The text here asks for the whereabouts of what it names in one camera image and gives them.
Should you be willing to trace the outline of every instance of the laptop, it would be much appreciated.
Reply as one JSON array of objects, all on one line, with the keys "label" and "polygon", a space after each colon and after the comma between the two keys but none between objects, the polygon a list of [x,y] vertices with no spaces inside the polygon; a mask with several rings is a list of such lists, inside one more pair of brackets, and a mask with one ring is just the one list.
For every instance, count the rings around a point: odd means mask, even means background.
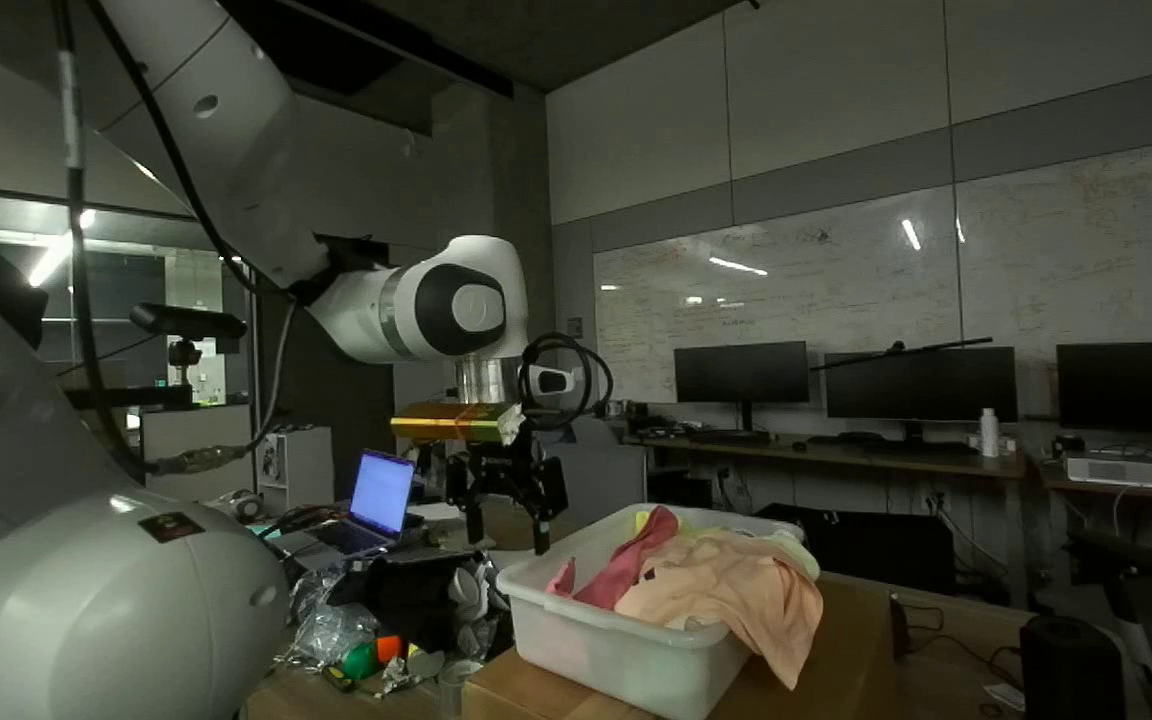
[{"label": "laptop", "polygon": [[347,518],[282,542],[291,558],[330,546],[344,558],[393,550],[406,538],[417,464],[393,457],[359,457]]}]

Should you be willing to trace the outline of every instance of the laptop screen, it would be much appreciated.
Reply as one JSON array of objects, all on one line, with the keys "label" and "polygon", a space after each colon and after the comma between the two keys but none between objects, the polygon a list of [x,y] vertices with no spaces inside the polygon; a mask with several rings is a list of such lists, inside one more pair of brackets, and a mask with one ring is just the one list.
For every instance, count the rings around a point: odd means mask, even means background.
[{"label": "laptop screen", "polygon": [[379,529],[406,534],[410,502],[412,502],[417,464],[363,457],[353,481],[347,518]]}]

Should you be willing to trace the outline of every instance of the bottle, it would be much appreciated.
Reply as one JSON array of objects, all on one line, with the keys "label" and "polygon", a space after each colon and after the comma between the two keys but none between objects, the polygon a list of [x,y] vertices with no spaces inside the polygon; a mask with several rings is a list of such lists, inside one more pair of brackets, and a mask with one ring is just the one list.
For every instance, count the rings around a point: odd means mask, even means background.
[{"label": "bottle", "polygon": [[983,459],[999,457],[999,415],[993,410],[981,414],[981,440],[977,440]]}]

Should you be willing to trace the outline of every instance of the pink cloth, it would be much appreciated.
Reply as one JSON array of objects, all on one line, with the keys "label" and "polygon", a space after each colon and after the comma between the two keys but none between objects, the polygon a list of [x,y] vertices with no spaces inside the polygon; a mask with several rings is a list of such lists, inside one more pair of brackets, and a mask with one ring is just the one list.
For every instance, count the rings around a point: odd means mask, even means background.
[{"label": "pink cloth", "polygon": [[614,561],[576,592],[576,561],[548,582],[553,598],[572,598],[597,609],[618,609],[618,602],[642,582],[649,558],[657,558],[671,538],[680,538],[680,519],[669,509],[652,509],[649,523],[614,551]]},{"label": "pink cloth", "polygon": [[618,614],[669,630],[729,623],[786,688],[797,688],[824,602],[787,550],[700,534],[649,558]]}]

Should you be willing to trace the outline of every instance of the plastic bin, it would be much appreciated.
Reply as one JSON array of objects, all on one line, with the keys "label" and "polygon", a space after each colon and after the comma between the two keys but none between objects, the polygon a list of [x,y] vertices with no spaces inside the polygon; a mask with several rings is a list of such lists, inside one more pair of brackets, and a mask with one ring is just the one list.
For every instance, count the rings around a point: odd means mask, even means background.
[{"label": "plastic bin", "polygon": [[[512,602],[515,652],[657,716],[709,716],[747,659],[747,648],[725,623],[671,634],[543,592],[572,558],[576,588],[585,588],[609,558],[637,538],[637,518],[652,509],[659,504],[628,504],[602,523],[565,538],[543,558],[499,573],[499,592]],[[786,529],[756,518],[700,509],[671,513],[685,529],[725,529],[746,538]]]}]

